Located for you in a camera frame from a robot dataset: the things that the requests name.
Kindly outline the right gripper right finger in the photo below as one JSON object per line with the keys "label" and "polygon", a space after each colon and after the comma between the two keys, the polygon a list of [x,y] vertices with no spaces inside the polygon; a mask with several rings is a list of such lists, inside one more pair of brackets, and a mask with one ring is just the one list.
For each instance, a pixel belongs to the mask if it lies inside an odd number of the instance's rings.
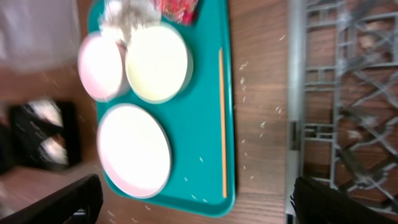
{"label": "right gripper right finger", "polygon": [[290,198],[299,224],[397,224],[309,177],[296,178]]}

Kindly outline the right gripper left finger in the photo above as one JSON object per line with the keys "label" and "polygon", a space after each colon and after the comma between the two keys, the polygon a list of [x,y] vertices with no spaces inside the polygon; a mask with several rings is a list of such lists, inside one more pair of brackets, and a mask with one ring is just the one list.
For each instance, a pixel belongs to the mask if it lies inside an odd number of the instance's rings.
{"label": "right gripper left finger", "polygon": [[103,189],[97,174],[89,174],[12,215],[3,224],[95,224],[103,205]]}

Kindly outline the large white plate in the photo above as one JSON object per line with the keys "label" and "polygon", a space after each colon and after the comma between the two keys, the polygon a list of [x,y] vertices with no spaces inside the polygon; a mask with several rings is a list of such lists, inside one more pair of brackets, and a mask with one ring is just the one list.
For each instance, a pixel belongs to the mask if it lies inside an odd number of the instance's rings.
{"label": "large white plate", "polygon": [[171,172],[168,137],[146,110],[130,103],[112,106],[97,132],[100,161],[112,183],[135,198],[151,198],[165,187]]}

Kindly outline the white bowl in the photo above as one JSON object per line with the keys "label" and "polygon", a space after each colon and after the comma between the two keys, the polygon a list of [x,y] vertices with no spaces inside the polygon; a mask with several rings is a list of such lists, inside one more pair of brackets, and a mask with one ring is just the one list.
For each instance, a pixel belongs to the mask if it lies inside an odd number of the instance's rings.
{"label": "white bowl", "polygon": [[161,104],[189,85],[193,55],[180,32],[161,22],[132,33],[125,70],[133,92],[143,101]]}
{"label": "white bowl", "polygon": [[85,37],[79,49],[78,73],[92,99],[108,102],[129,92],[125,56],[124,44],[98,31]]}

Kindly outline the wooden chopstick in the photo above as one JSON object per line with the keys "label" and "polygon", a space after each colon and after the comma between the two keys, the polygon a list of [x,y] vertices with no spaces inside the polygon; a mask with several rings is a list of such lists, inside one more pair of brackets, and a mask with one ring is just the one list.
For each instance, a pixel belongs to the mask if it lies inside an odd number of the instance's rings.
{"label": "wooden chopstick", "polygon": [[225,97],[224,97],[224,64],[223,48],[218,52],[219,59],[219,78],[220,78],[220,124],[221,124],[221,155],[222,155],[222,175],[223,175],[223,197],[228,197],[227,186],[227,163],[226,163],[226,125],[225,125]]}

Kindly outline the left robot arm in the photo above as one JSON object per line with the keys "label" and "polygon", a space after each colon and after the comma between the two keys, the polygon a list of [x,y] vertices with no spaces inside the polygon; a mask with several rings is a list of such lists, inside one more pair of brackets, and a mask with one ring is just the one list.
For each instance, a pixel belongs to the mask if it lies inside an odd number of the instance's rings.
{"label": "left robot arm", "polygon": [[51,160],[39,133],[11,130],[1,122],[1,175],[15,166],[61,172],[68,166]]}

